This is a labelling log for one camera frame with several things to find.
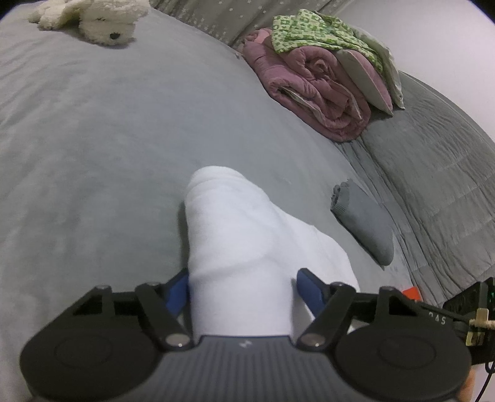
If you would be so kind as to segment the white Pooh sweatshirt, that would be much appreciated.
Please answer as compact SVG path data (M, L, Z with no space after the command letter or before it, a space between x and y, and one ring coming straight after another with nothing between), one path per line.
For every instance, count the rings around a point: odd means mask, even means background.
M359 287L335 240L285 213L231 168L192 175L185 217L196 338L298 337L313 319L295 287L301 268L325 283Z

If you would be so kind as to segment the orange card on bed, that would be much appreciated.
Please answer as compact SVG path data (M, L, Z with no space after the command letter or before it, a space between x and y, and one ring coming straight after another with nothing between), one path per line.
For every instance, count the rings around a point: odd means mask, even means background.
M408 297L410 300L416 301L416 302L421 302L423 301L423 298L420 294L419 289L416 286L409 287L408 289L405 289L402 291L402 293Z

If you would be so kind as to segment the folded grey garment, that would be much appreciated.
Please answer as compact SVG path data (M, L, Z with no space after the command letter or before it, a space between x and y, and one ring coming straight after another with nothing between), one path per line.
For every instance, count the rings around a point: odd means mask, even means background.
M380 266L394 259L389 216L351 179L333 188L330 211Z

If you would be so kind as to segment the grey bed blanket roll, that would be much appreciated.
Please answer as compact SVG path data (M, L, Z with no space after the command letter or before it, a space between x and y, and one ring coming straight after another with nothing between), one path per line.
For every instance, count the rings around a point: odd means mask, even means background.
M401 81L406 107L374 112L339 148L388 213L413 284L441 306L494 274L494 143L439 91L408 74Z

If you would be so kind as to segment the mauve and cream pillow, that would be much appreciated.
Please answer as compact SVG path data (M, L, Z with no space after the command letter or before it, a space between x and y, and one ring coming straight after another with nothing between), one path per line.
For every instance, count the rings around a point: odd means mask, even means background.
M402 84L389 47L361 28L351 26L351 31L375 51L382 62L382 72L356 50L338 50L334 56L370 105L389 116L394 114L394 105L403 110Z

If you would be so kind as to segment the folded mauve comforter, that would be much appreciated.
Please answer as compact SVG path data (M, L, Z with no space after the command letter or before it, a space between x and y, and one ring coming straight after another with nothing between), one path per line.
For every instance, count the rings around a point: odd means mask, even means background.
M271 30L262 28L246 36L242 54L274 100L333 142L350 142L368 125L365 96L329 50L276 53Z

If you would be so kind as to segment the white plush dog toy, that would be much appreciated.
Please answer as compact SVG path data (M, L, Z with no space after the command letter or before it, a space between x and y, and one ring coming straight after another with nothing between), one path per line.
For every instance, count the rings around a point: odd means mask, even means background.
M59 30L77 23L80 34L95 45L127 45L136 23L151 6L141 0L44 1L29 15L28 21L43 30Z

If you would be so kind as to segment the green patterned cloth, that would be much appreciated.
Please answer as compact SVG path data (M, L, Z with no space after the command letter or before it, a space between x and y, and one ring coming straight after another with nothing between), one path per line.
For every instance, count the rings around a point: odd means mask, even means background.
M286 53L304 46L316 46L330 51L355 50L378 73L383 73L383 61L377 52L359 39L338 17L308 9L300 9L295 15L277 15L273 18L271 40L276 53Z

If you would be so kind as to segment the grey dotted curtain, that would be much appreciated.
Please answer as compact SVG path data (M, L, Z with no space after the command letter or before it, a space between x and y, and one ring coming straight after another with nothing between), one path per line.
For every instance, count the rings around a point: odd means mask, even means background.
M269 28L277 15L305 8L335 14L344 0L151 0L152 8L235 47L252 31Z

